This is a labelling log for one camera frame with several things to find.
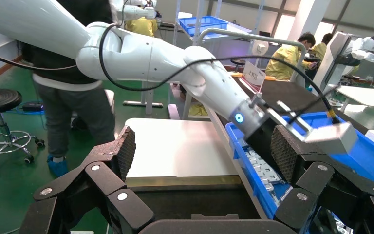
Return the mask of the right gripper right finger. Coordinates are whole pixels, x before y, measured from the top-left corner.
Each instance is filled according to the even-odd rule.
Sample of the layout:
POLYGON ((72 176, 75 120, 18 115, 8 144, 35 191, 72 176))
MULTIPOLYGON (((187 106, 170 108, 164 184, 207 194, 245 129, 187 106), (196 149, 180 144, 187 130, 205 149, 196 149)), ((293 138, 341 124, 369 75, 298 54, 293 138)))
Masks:
POLYGON ((275 127, 271 154, 292 186, 274 219, 305 233, 321 209, 335 214, 355 234, 374 234, 374 181, 309 143, 275 127))

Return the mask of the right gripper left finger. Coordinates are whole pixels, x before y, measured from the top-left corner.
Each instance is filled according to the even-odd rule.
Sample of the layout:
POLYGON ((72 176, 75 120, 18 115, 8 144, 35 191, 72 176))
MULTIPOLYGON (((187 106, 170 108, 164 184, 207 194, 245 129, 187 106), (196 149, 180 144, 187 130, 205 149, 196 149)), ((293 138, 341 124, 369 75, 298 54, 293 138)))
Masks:
POLYGON ((49 204, 42 232, 69 234, 95 208, 119 234, 137 234, 153 222, 153 211, 125 184, 135 149, 135 132, 126 126, 115 141, 93 147, 77 168, 38 189, 36 204, 49 204))

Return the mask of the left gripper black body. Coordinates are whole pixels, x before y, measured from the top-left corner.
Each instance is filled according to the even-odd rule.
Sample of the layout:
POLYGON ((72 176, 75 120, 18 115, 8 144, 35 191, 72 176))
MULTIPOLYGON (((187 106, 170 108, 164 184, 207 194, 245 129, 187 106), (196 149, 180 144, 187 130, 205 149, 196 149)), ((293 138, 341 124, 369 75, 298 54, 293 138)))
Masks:
POLYGON ((271 138, 274 130, 274 121, 267 120, 250 136, 245 138, 246 143, 261 157, 271 157, 271 138))

